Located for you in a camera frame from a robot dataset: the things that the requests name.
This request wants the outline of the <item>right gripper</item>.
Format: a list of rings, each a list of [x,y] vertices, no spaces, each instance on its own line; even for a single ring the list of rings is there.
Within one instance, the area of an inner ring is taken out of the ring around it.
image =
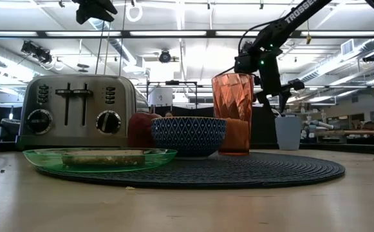
[[[261,78],[261,87],[264,93],[256,93],[256,98],[264,109],[270,109],[270,103],[266,95],[279,97],[279,112],[283,113],[288,99],[292,96],[290,92],[281,92],[281,80],[276,55],[273,53],[262,53],[259,58],[258,71]]]

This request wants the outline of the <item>blue plastic cup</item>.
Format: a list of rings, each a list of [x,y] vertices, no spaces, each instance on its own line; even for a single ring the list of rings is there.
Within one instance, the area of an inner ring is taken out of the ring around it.
[[[299,117],[276,117],[276,138],[280,150],[297,151],[301,139],[302,121]]]

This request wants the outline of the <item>orange faceted tumbler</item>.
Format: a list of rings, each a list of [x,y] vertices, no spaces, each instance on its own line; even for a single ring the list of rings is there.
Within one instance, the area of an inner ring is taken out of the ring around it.
[[[212,78],[214,115],[219,119],[239,119],[248,122],[249,149],[252,129],[253,78],[249,74],[228,73]],[[244,156],[247,153],[233,153],[219,149],[221,155]]]

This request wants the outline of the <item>blue patterned bowl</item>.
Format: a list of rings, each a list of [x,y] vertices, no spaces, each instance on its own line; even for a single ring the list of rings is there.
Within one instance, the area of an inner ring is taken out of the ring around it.
[[[177,159],[206,159],[223,144],[227,121],[214,117],[162,117],[152,120],[157,148],[176,150]]]

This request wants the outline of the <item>red apple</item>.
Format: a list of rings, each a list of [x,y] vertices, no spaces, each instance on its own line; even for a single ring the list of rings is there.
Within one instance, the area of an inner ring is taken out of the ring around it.
[[[155,113],[135,113],[129,120],[128,146],[131,148],[153,148],[152,120],[160,117]]]

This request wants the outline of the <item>toast slice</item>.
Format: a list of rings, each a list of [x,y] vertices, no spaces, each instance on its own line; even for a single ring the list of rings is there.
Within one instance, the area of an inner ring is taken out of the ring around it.
[[[139,166],[145,164],[142,150],[80,150],[62,155],[66,165]]]

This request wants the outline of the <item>green transparent plate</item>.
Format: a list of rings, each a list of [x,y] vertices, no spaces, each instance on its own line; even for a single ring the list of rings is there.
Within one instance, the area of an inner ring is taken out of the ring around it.
[[[62,161],[62,155],[69,151],[80,150],[142,150],[144,152],[145,164],[139,166],[84,166],[66,165]],[[26,159],[38,168],[52,171],[64,171],[73,173],[105,173],[125,172],[143,169],[152,169],[172,161],[176,150],[161,148],[50,148],[39,150],[26,150],[23,152]]]

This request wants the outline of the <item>black ceiling spotlight cluster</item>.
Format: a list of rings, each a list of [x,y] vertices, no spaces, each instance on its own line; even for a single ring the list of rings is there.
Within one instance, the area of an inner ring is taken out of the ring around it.
[[[31,41],[24,41],[21,51],[22,53],[37,59],[40,63],[49,64],[52,62],[50,51],[33,44]]]

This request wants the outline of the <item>round dark woven placemat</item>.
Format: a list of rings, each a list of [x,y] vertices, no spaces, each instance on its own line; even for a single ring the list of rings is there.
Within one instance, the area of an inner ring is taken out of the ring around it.
[[[174,160],[163,166],[128,172],[74,173],[37,168],[37,172],[75,182],[158,189],[287,188],[341,178],[346,169],[336,162],[277,153],[206,160]]]

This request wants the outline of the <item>black overhead rig beam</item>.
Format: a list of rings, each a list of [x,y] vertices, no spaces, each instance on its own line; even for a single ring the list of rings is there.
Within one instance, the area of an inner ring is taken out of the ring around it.
[[[0,31],[0,39],[100,39],[100,38],[192,38],[192,39],[214,39],[214,38],[240,38],[244,35],[247,38],[255,38],[259,34],[258,30],[246,33],[243,30],[59,30],[59,31],[20,31],[9,30]],[[291,39],[302,39],[307,35],[318,39],[372,39],[372,31],[353,31],[353,30],[296,30],[289,35]]]

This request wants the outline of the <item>silver four-slot toaster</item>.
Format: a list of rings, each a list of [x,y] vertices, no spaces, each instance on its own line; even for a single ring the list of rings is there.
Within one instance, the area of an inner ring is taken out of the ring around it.
[[[16,144],[126,147],[129,120],[149,110],[133,83],[114,75],[45,75],[26,87]]]

